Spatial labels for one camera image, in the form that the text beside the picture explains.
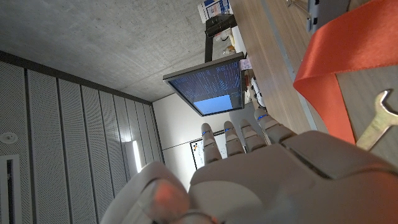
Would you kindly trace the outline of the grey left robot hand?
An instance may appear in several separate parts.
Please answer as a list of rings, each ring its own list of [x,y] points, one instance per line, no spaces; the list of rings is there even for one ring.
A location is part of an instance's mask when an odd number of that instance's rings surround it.
[[[397,168],[319,131],[296,134],[264,110],[225,122],[222,158],[201,126],[205,164],[189,187],[152,162],[117,194],[103,223],[396,223]]]

